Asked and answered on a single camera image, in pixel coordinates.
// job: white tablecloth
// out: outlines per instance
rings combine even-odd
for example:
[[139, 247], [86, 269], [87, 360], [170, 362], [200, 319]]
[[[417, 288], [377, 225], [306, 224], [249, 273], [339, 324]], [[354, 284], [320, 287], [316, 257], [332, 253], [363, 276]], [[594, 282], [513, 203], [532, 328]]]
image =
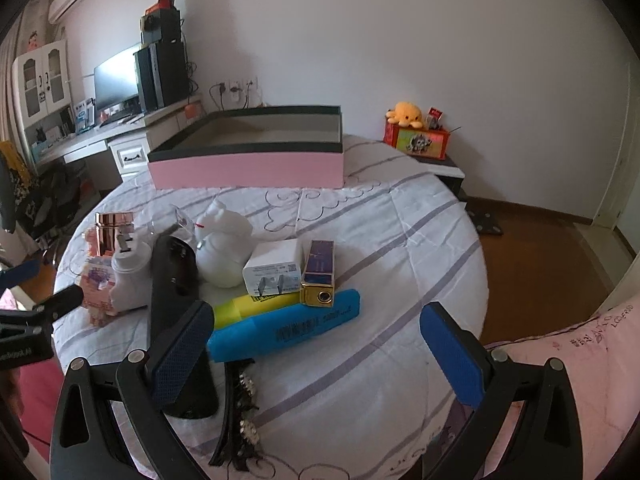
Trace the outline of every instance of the white tablecloth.
[[[249, 368], [260, 411], [254, 422], [265, 460], [251, 474], [230, 478], [278, 480], [394, 478], [437, 436], [452, 390], [420, 336], [422, 306], [438, 300], [462, 328], [479, 335], [488, 289], [478, 236], [463, 206], [419, 162], [386, 144], [345, 136], [346, 184], [331, 189], [155, 190], [148, 173], [112, 192], [96, 211], [140, 213], [146, 221], [173, 203], [193, 218], [216, 197], [252, 222], [259, 240], [295, 235], [335, 240], [337, 285], [356, 288], [360, 316], [292, 349], [259, 358]], [[73, 283], [86, 249], [76, 231], [60, 265], [56, 290]], [[220, 303], [241, 291], [206, 287]], [[104, 328], [79, 308], [54, 332], [64, 370], [77, 356], [91, 364], [121, 361], [146, 348], [146, 309]], [[223, 406], [222, 366], [212, 364]], [[150, 465], [120, 404], [116, 418], [143, 472]], [[227, 468], [207, 466], [220, 431], [222, 409], [205, 420], [171, 419], [205, 471], [226, 479]]]

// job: red box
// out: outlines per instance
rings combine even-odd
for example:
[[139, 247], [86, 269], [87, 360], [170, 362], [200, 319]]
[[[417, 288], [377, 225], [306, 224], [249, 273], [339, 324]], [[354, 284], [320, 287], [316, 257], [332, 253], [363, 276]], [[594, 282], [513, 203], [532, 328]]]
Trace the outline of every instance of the red box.
[[449, 136], [450, 133], [447, 130], [402, 127], [385, 120], [383, 141], [407, 155], [444, 160]]

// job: pink bedding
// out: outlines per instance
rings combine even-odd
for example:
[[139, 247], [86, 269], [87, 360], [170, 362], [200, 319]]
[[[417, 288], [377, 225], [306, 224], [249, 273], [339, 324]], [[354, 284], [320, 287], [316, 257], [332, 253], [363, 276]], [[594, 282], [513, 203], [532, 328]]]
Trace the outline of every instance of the pink bedding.
[[[580, 420], [583, 478], [596, 478], [640, 412], [640, 294], [586, 323], [501, 348], [516, 362], [543, 365], [550, 357], [564, 362]], [[485, 474], [496, 468], [521, 406], [511, 407]]]

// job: open box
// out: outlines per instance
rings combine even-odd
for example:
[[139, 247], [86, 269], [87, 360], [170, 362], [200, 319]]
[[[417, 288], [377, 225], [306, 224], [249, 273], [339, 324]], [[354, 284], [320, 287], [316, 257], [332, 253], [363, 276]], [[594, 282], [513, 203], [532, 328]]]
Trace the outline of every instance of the open box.
[[340, 107], [209, 114], [148, 154], [156, 189], [327, 187], [344, 183]]

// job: desk drawer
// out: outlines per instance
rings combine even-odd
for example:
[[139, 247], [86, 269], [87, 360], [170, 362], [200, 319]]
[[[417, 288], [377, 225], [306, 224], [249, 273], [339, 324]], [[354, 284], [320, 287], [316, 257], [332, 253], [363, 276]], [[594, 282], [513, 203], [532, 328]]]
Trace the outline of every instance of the desk drawer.
[[144, 136], [113, 143], [111, 151], [120, 174], [144, 170], [149, 162], [146, 158], [146, 154], [150, 151], [149, 144]]

